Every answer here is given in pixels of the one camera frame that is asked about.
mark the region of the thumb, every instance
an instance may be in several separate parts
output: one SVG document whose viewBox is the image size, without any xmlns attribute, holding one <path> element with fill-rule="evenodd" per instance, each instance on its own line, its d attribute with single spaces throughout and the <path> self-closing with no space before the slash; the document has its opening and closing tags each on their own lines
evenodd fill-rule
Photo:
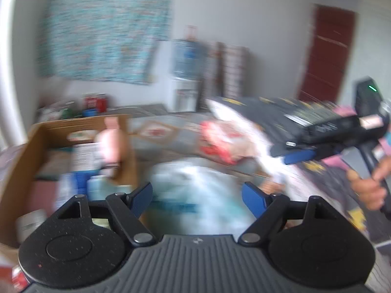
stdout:
<svg viewBox="0 0 391 293">
<path fill-rule="evenodd" d="M 391 157 L 386 157 L 381 160 L 377 168 L 373 171 L 372 177 L 374 180 L 382 180 L 391 172 Z"/>
</svg>

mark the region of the teal patterned curtain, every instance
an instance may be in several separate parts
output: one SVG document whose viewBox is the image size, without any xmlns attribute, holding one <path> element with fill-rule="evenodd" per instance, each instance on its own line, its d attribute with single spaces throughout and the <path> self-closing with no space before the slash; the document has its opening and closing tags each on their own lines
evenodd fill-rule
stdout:
<svg viewBox="0 0 391 293">
<path fill-rule="evenodd" d="M 39 39 L 44 76 L 143 84 L 171 0 L 51 0 Z"/>
</svg>

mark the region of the finger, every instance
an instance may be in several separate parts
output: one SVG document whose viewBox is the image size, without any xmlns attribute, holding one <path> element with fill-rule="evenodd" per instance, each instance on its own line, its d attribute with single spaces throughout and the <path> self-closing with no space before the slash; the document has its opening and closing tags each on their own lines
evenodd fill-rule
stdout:
<svg viewBox="0 0 391 293">
<path fill-rule="evenodd" d="M 391 157 L 386 157 L 382 159 L 373 171 L 372 177 L 374 180 L 382 180 L 387 177 L 391 172 Z"/>
<path fill-rule="evenodd" d="M 352 169 L 347 171 L 346 176 L 347 176 L 348 180 L 351 182 L 360 179 L 360 175 Z"/>
<path fill-rule="evenodd" d="M 374 203 L 378 201 L 383 201 L 384 198 L 387 195 L 387 191 L 385 188 L 379 188 L 376 191 L 370 192 L 370 193 L 362 193 L 360 194 L 360 200 L 365 203 Z"/>
<path fill-rule="evenodd" d="M 378 201 L 374 201 L 372 203 L 369 203 L 366 206 L 369 210 L 379 210 L 380 208 L 383 207 L 383 205 L 384 205 L 384 201 L 378 200 Z"/>
<path fill-rule="evenodd" d="M 380 185 L 378 182 L 372 180 L 372 179 L 366 179 L 366 180 L 357 180 L 351 183 L 351 188 L 356 193 L 368 193 L 371 191 L 375 191 L 376 189 L 380 188 Z"/>
</svg>

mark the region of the gray ribbed panel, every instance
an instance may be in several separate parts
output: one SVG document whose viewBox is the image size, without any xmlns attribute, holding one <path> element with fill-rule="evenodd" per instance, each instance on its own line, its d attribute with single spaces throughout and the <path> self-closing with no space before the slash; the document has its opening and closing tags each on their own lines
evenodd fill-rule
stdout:
<svg viewBox="0 0 391 293">
<path fill-rule="evenodd" d="M 325 293 L 282 277 L 255 248 L 232 236 L 164 236 L 134 250 L 128 262 L 103 282 L 78 290 L 52 290 L 33 284 L 25 293 Z M 365 286 L 335 293 L 369 293 Z"/>
</svg>

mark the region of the device handle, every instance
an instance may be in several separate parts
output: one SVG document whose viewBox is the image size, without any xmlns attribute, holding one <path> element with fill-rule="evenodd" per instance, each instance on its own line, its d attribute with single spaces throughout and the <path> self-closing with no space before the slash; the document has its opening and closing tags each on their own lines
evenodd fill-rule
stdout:
<svg viewBox="0 0 391 293">
<path fill-rule="evenodd" d="M 373 150 L 379 145 L 378 140 L 371 140 L 357 146 L 357 149 L 360 151 L 362 159 L 364 160 L 369 172 L 375 170 L 379 161 L 373 154 Z M 381 212 L 387 217 L 388 220 L 391 220 L 391 194 L 390 188 L 387 185 L 386 180 L 382 180 L 380 185 L 387 190 L 386 198 L 384 199 L 384 206 L 381 208 Z"/>
</svg>

